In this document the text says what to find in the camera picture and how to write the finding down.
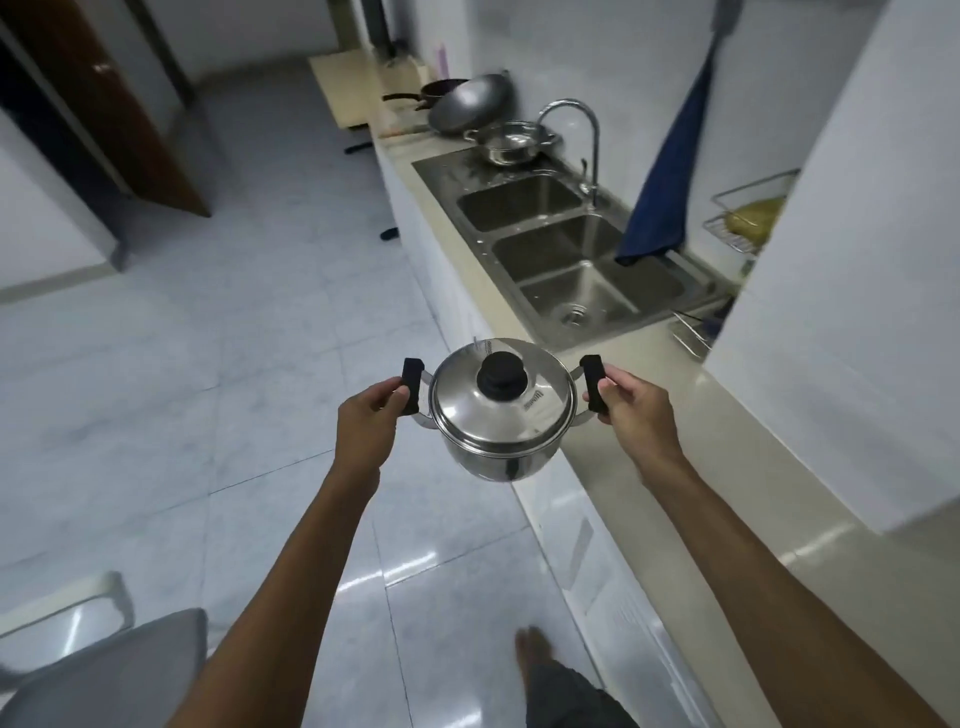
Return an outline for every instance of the cabinet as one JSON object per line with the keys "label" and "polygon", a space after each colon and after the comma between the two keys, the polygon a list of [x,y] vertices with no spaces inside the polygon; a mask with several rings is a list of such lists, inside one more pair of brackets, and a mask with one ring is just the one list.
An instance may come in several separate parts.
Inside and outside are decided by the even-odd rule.
{"label": "cabinet", "polygon": [[[379,147],[377,158],[403,247],[447,345],[455,350],[491,338],[416,199]],[[719,725],[563,452],[514,483],[514,490],[607,689],[641,725]]]}

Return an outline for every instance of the frying pan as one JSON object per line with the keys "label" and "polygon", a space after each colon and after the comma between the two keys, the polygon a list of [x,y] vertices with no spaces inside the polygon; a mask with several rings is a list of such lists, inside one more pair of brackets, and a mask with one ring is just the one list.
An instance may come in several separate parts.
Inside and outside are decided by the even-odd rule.
{"label": "frying pan", "polygon": [[420,93],[388,93],[383,97],[384,101],[393,101],[394,99],[413,99],[419,101],[420,105],[416,110],[431,109],[433,105],[440,101],[444,96],[460,84],[465,84],[467,79],[443,79],[433,81],[420,89]]}
{"label": "frying pan", "polygon": [[510,79],[500,73],[487,73],[456,86],[441,98],[427,115],[427,123],[383,132],[381,139],[411,133],[434,132],[459,136],[469,129],[487,126],[507,108],[514,94]]}

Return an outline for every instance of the countertop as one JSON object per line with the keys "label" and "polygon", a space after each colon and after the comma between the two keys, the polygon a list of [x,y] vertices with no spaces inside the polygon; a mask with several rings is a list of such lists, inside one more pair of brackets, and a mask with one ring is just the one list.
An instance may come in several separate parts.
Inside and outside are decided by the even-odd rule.
{"label": "countertop", "polygon": [[[410,123],[378,101],[398,88],[372,74],[368,122],[377,134]],[[395,166],[495,336],[529,339],[412,164],[464,148],[433,134],[377,142]],[[917,533],[879,537],[831,493],[671,338],[666,322],[561,355],[572,367],[598,353],[665,387],[684,451],[703,478],[807,587],[896,668],[947,720],[960,716],[950,670],[933,625],[945,617],[911,590],[944,589],[955,569],[938,550],[960,522],[948,518]],[[564,436],[564,453],[721,719],[729,726],[777,726],[720,607],[669,519],[642,487],[612,433],[593,421]],[[904,595],[891,598],[891,595]]]}

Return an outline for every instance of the foot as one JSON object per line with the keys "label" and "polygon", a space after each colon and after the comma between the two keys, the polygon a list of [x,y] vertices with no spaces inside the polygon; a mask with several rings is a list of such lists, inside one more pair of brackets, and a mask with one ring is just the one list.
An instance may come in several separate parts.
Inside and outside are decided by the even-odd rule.
{"label": "foot", "polygon": [[516,631],[514,648],[516,664],[520,668],[520,677],[523,678],[523,688],[527,692],[530,687],[531,668],[553,660],[553,646],[539,627],[531,626]]}

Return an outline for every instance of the baseboard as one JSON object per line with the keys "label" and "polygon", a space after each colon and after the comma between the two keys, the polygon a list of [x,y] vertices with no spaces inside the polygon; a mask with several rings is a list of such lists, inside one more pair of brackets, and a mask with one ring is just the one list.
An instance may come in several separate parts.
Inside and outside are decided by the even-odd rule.
{"label": "baseboard", "polygon": [[64,288],[72,288],[75,285],[86,283],[89,280],[114,276],[117,269],[110,263],[100,263],[99,265],[90,265],[86,268],[78,268],[75,271],[67,271],[50,278],[31,280],[27,283],[18,283],[6,288],[0,288],[0,304],[14,303],[31,299],[34,296],[42,296],[45,293],[53,293]]}

